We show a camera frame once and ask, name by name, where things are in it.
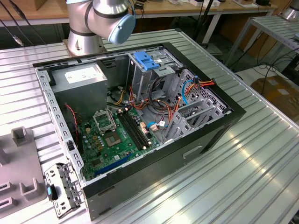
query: red cable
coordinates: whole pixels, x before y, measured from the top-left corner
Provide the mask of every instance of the red cable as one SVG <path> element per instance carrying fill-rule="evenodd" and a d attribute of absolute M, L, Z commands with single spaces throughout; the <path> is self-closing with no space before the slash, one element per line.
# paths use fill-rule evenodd
<path fill-rule="evenodd" d="M 78 132 L 78 124 L 77 124 L 77 119 L 75 116 L 75 112 L 73 111 L 73 109 L 68 106 L 67 104 L 65 105 L 67 108 L 70 109 L 71 113 L 73 114 L 74 120 L 75 120 L 75 124 L 76 124 L 76 144 L 78 145 L 78 137 L 79 137 L 79 132 Z"/>

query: metal table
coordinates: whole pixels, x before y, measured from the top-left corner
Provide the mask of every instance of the metal table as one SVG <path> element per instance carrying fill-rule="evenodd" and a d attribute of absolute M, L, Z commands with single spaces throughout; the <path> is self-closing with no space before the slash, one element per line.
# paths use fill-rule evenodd
<path fill-rule="evenodd" d="M 170 41 L 247 113 L 216 146 L 94 223 L 288 223 L 299 209 L 299 127 L 182 32 L 132 35 L 108 50 Z M 34 131 L 43 170 L 64 162 L 31 63 L 68 57 L 62 43 L 0 51 L 0 134 Z M 1 223 L 58 223 L 45 199 Z M 59 222 L 90 223 L 82 206 Z"/>
<path fill-rule="evenodd" d="M 291 50 L 297 49 L 296 52 L 299 53 L 299 41 L 294 38 L 294 35 L 299 33 L 299 21 L 289 22 L 280 16 L 253 17 L 247 20 L 247 23 L 245 24 L 243 30 L 236 39 L 225 61 L 226 65 L 228 65 L 231 61 L 235 51 L 238 49 L 241 41 L 243 40 L 251 26 L 256 27 L 258 30 L 252 36 L 244 51 L 246 51 L 246 49 L 248 49 L 253 44 L 260 32 L 264 32 L 281 43 L 281 47 L 278 48 L 274 53 L 275 56 L 279 55 L 284 45 Z"/>

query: blue tab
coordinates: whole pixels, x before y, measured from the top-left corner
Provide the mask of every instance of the blue tab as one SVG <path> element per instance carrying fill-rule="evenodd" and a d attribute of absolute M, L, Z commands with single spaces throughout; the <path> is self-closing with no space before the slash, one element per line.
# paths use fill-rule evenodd
<path fill-rule="evenodd" d="M 50 194 L 51 194 L 51 192 L 52 192 L 52 191 L 51 191 L 51 188 L 50 188 L 50 187 L 48 187 L 48 189 L 47 189 L 47 190 L 48 190 L 48 195 L 50 195 Z"/>
<path fill-rule="evenodd" d="M 135 52 L 134 56 L 136 60 L 143 66 L 143 68 L 148 71 L 151 69 L 157 69 L 160 67 L 159 64 L 155 63 L 153 59 L 144 51 Z"/>

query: side panel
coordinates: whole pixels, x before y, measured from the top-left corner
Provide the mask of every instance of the side panel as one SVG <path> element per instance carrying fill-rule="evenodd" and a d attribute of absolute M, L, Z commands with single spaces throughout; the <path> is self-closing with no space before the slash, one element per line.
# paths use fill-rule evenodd
<path fill-rule="evenodd" d="M 185 147 L 88 198 L 87 203 L 91 220 L 96 219 L 106 211 L 125 202 L 138 194 L 138 192 L 197 158 L 202 151 L 210 149 L 216 143 L 215 140 L 220 139 L 219 133 L 225 133 L 229 127 L 222 126 L 213 130 Z"/>

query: light blue cap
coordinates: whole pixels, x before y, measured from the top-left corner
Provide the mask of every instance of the light blue cap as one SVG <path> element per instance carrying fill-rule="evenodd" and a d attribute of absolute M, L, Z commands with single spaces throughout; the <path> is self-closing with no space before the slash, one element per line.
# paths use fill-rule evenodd
<path fill-rule="evenodd" d="M 78 3 L 78 2 L 83 2 L 83 1 L 90 1 L 90 0 L 66 0 L 66 3 L 71 4 L 71 3 Z"/>
<path fill-rule="evenodd" d="M 126 14 L 115 25 L 111 31 L 108 41 L 115 44 L 124 43 L 132 34 L 135 27 L 135 18 L 131 14 Z"/>

